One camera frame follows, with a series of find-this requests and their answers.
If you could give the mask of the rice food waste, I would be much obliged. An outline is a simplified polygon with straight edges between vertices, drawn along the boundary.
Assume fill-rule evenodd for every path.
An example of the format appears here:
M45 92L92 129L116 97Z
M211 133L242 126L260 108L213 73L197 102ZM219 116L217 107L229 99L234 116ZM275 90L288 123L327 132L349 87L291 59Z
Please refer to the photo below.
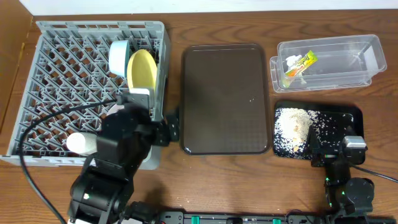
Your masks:
M309 159L306 154L308 129L313 126L321 147L338 147L354 128L354 116L349 113L277 108L275 111L275 155L294 159Z

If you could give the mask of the yellow round plate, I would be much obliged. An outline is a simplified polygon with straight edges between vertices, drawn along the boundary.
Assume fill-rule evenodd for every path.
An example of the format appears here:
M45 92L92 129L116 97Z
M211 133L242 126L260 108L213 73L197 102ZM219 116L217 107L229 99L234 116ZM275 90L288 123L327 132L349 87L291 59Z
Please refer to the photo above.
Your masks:
M157 65L153 56L144 49L133 53L127 64L127 85L132 88L151 88L155 90Z

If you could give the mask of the small white cup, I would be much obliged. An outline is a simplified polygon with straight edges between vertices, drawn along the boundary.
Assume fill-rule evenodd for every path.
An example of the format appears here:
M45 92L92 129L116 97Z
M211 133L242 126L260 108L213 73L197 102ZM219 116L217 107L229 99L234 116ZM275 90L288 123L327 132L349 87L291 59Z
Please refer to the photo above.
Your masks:
M82 156L89 156L97 152L97 135L92 133L72 133L67 137L66 145L69 151Z

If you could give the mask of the light blue bowl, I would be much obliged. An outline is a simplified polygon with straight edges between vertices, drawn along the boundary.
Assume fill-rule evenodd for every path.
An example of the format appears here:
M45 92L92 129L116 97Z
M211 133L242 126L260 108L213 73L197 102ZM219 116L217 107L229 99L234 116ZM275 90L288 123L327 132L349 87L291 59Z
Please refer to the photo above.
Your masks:
M128 40L114 41L109 50L109 70L111 73L125 77L127 64L130 58L130 45Z

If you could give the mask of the green snack wrapper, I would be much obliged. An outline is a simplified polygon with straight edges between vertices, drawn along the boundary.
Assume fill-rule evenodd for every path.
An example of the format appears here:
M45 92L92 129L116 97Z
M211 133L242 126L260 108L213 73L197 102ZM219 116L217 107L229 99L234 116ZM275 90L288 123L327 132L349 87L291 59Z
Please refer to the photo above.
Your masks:
M282 78L283 87L288 88L295 78L299 77L299 73L302 74L308 67L312 66L317 61L318 57L310 50L307 54L302 56L302 58L292 67L292 69L288 70L287 67L287 71Z

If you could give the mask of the white tissue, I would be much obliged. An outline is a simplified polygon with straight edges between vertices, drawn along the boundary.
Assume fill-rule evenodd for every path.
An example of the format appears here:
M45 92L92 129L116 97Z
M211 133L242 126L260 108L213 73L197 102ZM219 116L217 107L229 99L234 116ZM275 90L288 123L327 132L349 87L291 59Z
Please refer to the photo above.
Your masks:
M302 58L302 55L292 55L286 58L286 65L288 66L288 70L292 69L292 67ZM301 84L306 84L307 82L303 79L303 75L301 73L298 74L301 80Z

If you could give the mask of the white pink bowl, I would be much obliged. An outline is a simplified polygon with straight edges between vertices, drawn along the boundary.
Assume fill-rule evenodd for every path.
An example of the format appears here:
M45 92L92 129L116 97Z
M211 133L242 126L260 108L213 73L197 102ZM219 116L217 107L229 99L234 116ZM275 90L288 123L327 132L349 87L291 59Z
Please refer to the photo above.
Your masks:
M119 110L122 110L122 109L124 109L124 105L115 104L109 109L109 111L106 113L106 115L109 116L109 115L111 115L113 113L118 112Z

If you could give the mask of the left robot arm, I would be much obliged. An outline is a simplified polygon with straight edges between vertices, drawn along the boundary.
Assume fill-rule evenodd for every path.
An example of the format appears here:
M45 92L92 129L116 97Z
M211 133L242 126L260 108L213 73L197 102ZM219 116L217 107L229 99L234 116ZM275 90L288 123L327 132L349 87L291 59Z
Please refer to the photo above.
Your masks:
M70 223L158 223L156 209L144 202L128 204L133 178L152 146L179 140L179 112L153 121L148 110L125 107L102 121L96 152L89 155L73 183L68 209Z

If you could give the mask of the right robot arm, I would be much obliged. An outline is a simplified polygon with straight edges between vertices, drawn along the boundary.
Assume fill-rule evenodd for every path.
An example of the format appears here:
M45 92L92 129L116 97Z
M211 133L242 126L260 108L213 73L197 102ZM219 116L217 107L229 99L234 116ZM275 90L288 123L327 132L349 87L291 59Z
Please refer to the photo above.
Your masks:
M311 154L311 166L325 168L325 197L331 211L315 217L312 223L397 223L393 218L372 218L374 183L361 177L352 177L355 168L372 175L397 182L397 179L363 169L358 165L365 160L368 147L361 136L345 136L338 146L322 147L315 129L308 129L307 145Z

